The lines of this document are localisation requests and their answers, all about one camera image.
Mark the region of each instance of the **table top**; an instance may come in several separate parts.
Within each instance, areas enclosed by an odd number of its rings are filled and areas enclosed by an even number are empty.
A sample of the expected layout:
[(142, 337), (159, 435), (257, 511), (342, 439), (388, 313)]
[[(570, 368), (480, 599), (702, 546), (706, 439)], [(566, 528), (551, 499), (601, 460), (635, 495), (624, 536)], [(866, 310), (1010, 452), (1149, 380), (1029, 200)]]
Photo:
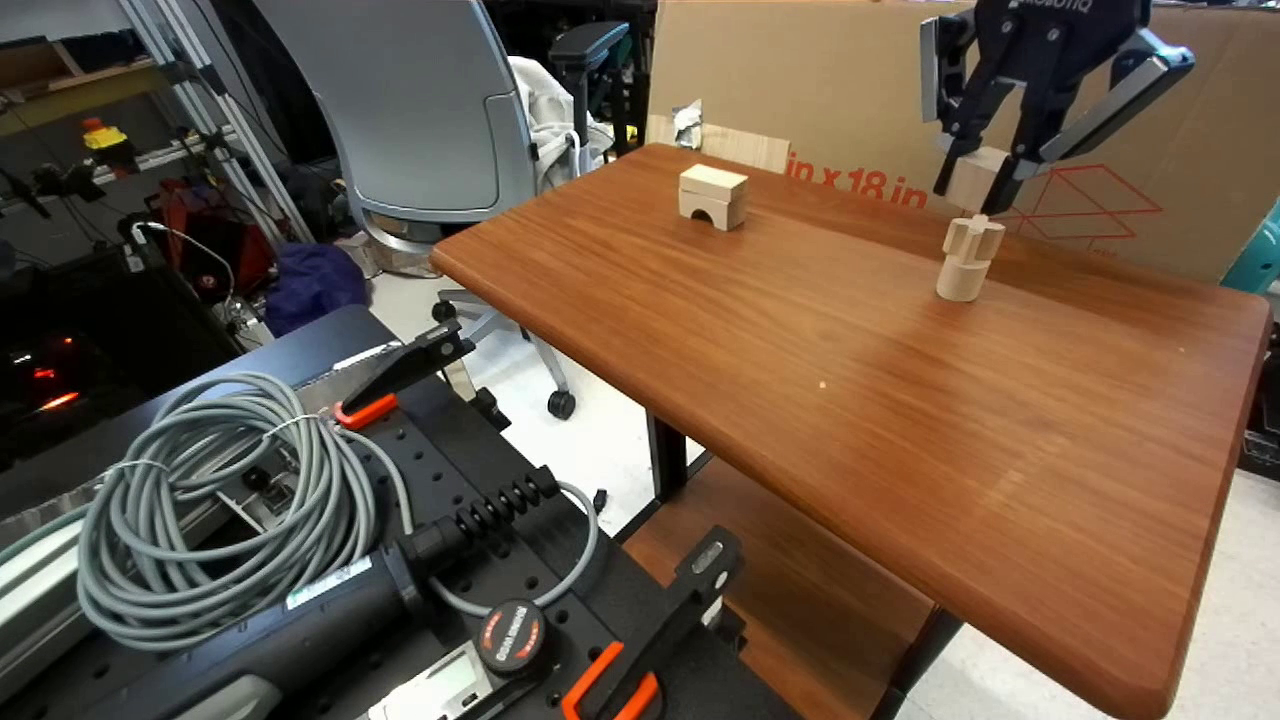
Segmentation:
[(943, 215), (736, 169), (715, 234), (674, 215), (697, 160), (631, 151), (433, 261), (1083, 701), (1169, 714), (1265, 301), (1006, 236), (943, 306)]

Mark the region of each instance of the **wire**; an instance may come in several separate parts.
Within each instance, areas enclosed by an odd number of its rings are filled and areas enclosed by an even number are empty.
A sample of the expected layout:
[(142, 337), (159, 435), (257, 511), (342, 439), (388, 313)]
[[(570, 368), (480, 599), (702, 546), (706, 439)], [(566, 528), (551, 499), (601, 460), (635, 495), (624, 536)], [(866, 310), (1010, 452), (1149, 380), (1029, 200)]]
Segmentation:
[(169, 225), (159, 225), (159, 220), (137, 220), (137, 225), (127, 229), (127, 236), (133, 236), (139, 250), (147, 250), (142, 229), (147, 229), (147, 234), (173, 234), (173, 236), (180, 236), (184, 243), (200, 250), (208, 261), (217, 261), (220, 273), (227, 277), (227, 292), (225, 292), (220, 306), (236, 301), (236, 268), (231, 268), (217, 250), (208, 250), (208, 243), (200, 243), (197, 236), (187, 236), (187, 234), (180, 234), (180, 229), (169, 229)]
[[(98, 481), (74, 550), (80, 612), (139, 651), (180, 651), (303, 589), (380, 541), (367, 450), (411, 531), (403, 476), (383, 450), (308, 418), (272, 377), (180, 388)], [(296, 491), (250, 541), (193, 550), (184, 508), (213, 499), (261, 460), (289, 460)]]
[[(558, 578), (558, 583), (551, 583), (545, 598), (532, 599), (534, 608), (551, 608), (564, 591), (570, 591), (570, 583), (586, 574), (586, 563), (592, 563), (592, 557), (595, 557), (601, 511), (595, 511), (592, 495), (581, 491), (581, 487), (570, 487), (570, 485), (558, 485), (558, 491), (584, 511), (584, 520), (586, 520), (586, 541), (584, 541), (584, 554), (575, 557), (575, 563)], [(462, 612), (462, 615), (493, 615), (488, 604), (475, 604), (475, 599), (455, 598), (455, 591), (443, 589), (436, 578), (433, 578), (433, 589), (436, 589), (436, 598), (439, 598), (449, 608), (455, 608), (455, 612)]]

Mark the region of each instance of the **red light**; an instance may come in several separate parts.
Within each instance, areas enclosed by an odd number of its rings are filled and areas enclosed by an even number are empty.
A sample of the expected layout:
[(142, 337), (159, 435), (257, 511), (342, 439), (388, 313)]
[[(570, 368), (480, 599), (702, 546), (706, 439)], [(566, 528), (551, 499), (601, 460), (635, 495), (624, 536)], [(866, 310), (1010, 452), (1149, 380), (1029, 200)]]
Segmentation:
[(61, 391), (57, 402), (45, 402), (34, 414), (61, 414), (61, 408), (66, 408), (74, 402), (80, 402), (80, 391)]

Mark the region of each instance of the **office chair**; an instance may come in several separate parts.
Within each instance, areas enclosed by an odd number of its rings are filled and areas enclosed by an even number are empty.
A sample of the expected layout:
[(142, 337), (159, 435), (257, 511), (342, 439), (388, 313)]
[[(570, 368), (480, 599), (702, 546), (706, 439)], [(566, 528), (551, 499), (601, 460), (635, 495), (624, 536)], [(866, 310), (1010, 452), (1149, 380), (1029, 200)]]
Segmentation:
[[(545, 190), (484, 0), (257, 0), (257, 7), (320, 99), (348, 210), (373, 240), (428, 253), (439, 229), (480, 225)], [(624, 32), (624, 23), (564, 32), (551, 61), (558, 72), (592, 72)], [(467, 340), (484, 340), (500, 319), (484, 310)], [(548, 414), (566, 419), (575, 398), (564, 366), (534, 337), (532, 348), (555, 380)]]

